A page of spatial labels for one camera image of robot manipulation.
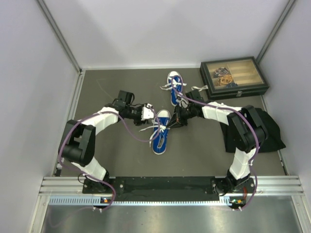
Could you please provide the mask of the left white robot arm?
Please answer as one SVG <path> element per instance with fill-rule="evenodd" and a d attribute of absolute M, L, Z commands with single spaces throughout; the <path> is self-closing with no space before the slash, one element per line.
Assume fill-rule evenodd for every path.
<path fill-rule="evenodd" d="M 107 127 L 127 118 L 137 126 L 154 118 L 149 103 L 133 104 L 135 95 L 120 91 L 112 103 L 80 120 L 69 120 L 65 125 L 58 149 L 58 159 L 70 162 L 86 179 L 83 193 L 104 193 L 110 188 L 109 172 L 95 158 L 96 135 Z"/>

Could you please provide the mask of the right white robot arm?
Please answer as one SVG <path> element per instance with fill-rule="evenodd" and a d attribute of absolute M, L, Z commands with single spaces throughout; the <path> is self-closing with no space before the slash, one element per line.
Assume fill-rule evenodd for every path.
<path fill-rule="evenodd" d="M 167 127 L 172 129 L 186 126 L 188 119 L 193 117 L 215 120 L 227 126 L 235 146 L 235 154 L 225 179 L 230 191 L 240 191 L 250 177 L 254 156 L 268 138 L 261 118 L 251 105 L 230 107 L 215 101 L 204 101 L 198 90 L 186 93 L 186 100 L 189 101 L 186 107 L 175 107 Z"/>

